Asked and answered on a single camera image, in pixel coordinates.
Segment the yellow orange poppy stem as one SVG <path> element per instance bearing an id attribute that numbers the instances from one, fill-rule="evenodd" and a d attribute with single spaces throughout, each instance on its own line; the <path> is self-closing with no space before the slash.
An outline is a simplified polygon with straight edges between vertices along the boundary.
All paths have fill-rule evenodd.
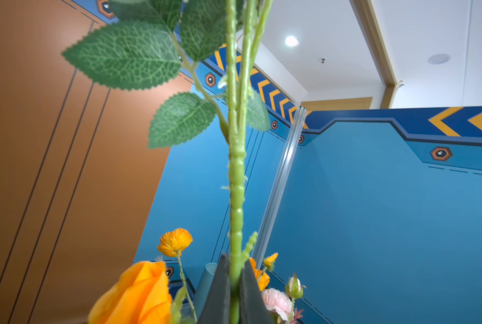
<path id="1" fill-rule="evenodd" d="M 174 302 L 174 311 L 179 311 L 179 319 L 177 323 L 197 323 L 198 317 L 196 314 L 196 309 L 194 307 L 190 291 L 188 289 L 188 284 L 186 280 L 185 271 L 183 268 L 183 263 L 181 261 L 182 253 L 187 249 L 193 242 L 192 235 L 188 230 L 183 228 L 177 228 L 172 232 L 165 233 L 161 236 L 160 245 L 158 246 L 159 252 L 167 257 L 175 257 L 179 264 L 180 269 L 180 279 L 182 287 L 177 293 L 177 301 Z M 183 307 L 184 301 L 188 302 L 189 314 L 190 316 L 183 319 L 181 318 L 181 308 Z"/>

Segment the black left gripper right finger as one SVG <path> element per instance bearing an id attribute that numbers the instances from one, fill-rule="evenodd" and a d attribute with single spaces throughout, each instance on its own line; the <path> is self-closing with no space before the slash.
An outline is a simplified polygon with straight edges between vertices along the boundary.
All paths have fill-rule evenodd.
<path id="1" fill-rule="evenodd" d="M 252 269 L 243 269 L 240 278 L 240 323 L 273 323 L 273 317 L 265 307 Z"/>

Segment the pink ranunculus flower stem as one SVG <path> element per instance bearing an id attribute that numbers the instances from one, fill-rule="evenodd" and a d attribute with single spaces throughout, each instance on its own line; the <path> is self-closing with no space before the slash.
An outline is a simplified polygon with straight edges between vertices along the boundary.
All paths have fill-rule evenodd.
<path id="1" fill-rule="evenodd" d="M 297 275 L 293 274 L 285 285 L 285 292 L 274 288 L 266 288 L 261 292 L 266 310 L 276 323 L 299 322 L 303 310 L 296 308 L 296 301 L 303 297 L 305 289 Z"/>

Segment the orange rose flower stem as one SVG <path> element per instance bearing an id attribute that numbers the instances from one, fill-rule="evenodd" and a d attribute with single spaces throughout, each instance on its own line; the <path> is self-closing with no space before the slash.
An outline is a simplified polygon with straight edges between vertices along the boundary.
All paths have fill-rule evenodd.
<path id="1" fill-rule="evenodd" d="M 243 239 L 246 130 L 270 126 L 269 113 L 250 77 L 272 7 L 271 1 L 111 1 L 118 18 L 63 51 L 63 57 L 99 85 L 146 90 L 182 70 L 196 92 L 177 93 L 155 113 L 148 146 L 174 147 L 219 120 L 229 150 L 230 322 L 240 323 L 240 278 L 252 269 L 257 236 Z M 89 323 L 177 323 L 177 293 L 169 292 L 163 260 L 141 261 L 124 271 L 100 297 Z"/>

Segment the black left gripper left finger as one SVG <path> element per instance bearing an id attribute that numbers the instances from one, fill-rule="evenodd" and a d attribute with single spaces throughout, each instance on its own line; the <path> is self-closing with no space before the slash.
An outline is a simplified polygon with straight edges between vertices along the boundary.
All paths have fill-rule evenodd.
<path id="1" fill-rule="evenodd" d="M 223 253 L 219 259 L 204 309 L 198 319 L 199 324 L 227 324 L 230 322 L 231 284 L 229 270 L 230 258 Z"/>

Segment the teal ceramic vase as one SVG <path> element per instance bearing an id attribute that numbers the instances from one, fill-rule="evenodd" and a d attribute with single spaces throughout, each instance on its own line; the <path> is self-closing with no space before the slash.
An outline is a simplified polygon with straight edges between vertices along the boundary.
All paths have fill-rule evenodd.
<path id="1" fill-rule="evenodd" d="M 204 305 L 207 301 L 217 266 L 217 263 L 207 263 L 205 265 L 197 289 L 195 290 L 193 304 L 198 318 L 201 316 Z"/>

